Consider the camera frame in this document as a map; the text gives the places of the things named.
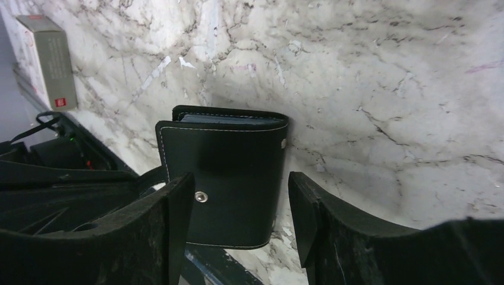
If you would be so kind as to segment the black leather card holder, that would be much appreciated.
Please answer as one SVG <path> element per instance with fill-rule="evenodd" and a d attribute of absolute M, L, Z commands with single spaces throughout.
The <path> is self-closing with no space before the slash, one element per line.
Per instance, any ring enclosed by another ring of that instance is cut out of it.
<path fill-rule="evenodd" d="M 194 175 L 188 243 L 241 250 L 269 243 L 288 130 L 281 113 L 187 105 L 156 124 L 165 179 Z"/>

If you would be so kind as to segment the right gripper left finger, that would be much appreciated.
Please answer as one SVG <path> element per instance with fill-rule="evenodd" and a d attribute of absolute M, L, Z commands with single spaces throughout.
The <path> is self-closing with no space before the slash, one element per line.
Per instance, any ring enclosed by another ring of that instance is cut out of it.
<path fill-rule="evenodd" d="M 178 284 L 195 190 L 190 173 L 72 232 L 1 231 L 2 284 Z"/>

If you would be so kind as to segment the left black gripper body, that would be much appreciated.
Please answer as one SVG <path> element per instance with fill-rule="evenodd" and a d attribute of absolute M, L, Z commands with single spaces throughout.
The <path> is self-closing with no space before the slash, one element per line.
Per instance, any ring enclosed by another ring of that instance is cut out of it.
<path fill-rule="evenodd" d="M 120 169 L 112 155 L 59 112 L 1 143 L 1 229 L 27 235 L 77 231 L 163 182 Z"/>

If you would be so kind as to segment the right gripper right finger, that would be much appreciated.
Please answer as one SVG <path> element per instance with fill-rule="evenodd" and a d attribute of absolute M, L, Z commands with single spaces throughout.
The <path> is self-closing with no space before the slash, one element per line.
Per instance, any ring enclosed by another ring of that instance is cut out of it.
<path fill-rule="evenodd" d="M 502 284 L 503 221 L 424 230 L 373 216 L 291 172 L 289 202 L 310 284 Z"/>

